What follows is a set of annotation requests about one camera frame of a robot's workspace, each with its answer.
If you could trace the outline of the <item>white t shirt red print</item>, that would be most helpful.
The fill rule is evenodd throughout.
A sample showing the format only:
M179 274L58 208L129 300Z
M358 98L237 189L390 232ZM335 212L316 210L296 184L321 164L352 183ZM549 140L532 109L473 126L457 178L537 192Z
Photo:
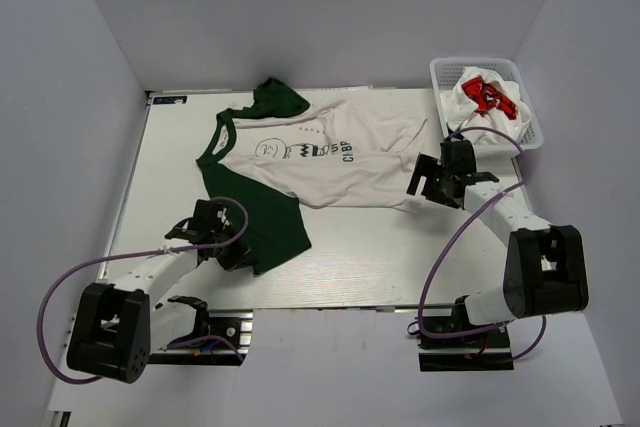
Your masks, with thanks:
M442 91L439 98L450 132L484 127L521 142L533 118L519 84L490 69L465 67L454 86ZM463 136L475 145L507 143L504 137L485 129L466 131Z

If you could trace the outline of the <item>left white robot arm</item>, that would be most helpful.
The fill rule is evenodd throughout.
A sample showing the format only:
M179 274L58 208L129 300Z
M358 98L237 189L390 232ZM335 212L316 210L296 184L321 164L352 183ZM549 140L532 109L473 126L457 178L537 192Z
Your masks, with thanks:
M178 221L158 249L135 254L135 267L83 290L67 366L131 384L159 350L214 344L236 352L224 334L214 333L206 301L171 291L209 260L229 269L244 266L250 251L242 238L248 227L249 213L240 202L197 201L192 215Z

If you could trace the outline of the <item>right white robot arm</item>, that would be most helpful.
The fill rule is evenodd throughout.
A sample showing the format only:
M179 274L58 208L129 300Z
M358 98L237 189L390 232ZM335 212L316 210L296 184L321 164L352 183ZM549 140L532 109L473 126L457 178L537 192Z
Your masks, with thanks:
M554 225L514 198L490 172L477 169L468 141L443 141L441 154L419 155L407 192L468 213L447 242L427 276L429 288L446 256L472 223L480 221L506 248L502 282L493 288L458 298L448 322L431 328L418 303L418 332L437 341L456 339L472 346L492 332L519 319L578 312L589 301L582 236L571 225Z

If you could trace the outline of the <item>white green raglan t shirt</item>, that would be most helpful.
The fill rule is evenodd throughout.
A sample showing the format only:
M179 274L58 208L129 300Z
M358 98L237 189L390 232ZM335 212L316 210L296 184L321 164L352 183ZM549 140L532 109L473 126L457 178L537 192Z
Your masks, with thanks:
M406 189L428 131L425 115L361 99L309 102L270 78L248 107L227 107L196 163L208 195L235 199L248 228L246 264L261 275L311 247L300 208L409 212Z

